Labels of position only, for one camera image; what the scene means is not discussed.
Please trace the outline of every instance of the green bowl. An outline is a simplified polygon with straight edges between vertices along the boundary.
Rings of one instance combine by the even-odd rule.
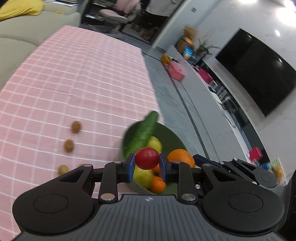
[[[141,121],[134,123],[132,126],[130,126],[122,139],[121,147],[120,147],[120,155],[121,159],[124,160],[124,149],[127,147],[128,143],[133,138],[139,124]],[[157,139],[160,140],[162,146],[163,146],[163,153],[167,156],[171,151],[175,149],[184,149],[186,150],[184,144],[182,141],[177,137],[177,135],[172,132],[169,128],[165,127],[164,125],[160,123],[156,123],[155,130],[152,134]],[[140,185],[137,181],[133,180],[129,186],[136,191],[137,193],[141,195],[155,195],[154,193],[150,192],[149,190],[145,189],[142,185]],[[178,185],[176,183],[168,183],[165,191],[162,193],[162,195],[168,195],[168,194],[177,194]]]

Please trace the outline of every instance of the sofa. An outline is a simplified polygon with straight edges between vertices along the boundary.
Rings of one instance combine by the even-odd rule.
[[[19,65],[64,25],[79,27],[77,6],[45,3],[38,16],[22,15],[0,21],[0,90]]]

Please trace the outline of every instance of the black television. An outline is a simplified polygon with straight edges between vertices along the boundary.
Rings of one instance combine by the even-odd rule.
[[[264,116],[294,89],[296,71],[266,44],[239,29],[216,56],[238,80]]]

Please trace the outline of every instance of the chair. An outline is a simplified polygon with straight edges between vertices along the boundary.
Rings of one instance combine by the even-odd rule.
[[[117,0],[114,10],[101,9],[99,15],[106,21],[127,24],[132,21],[140,11],[140,0]]]

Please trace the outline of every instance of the green cucumber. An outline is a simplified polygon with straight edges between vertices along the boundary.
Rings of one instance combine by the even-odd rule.
[[[150,136],[152,136],[154,132],[157,119],[158,113],[156,111],[151,111],[148,115],[146,115],[145,119],[140,122],[135,135],[127,146],[124,155],[125,159],[127,159],[130,153],[136,153],[141,148],[146,147]]]

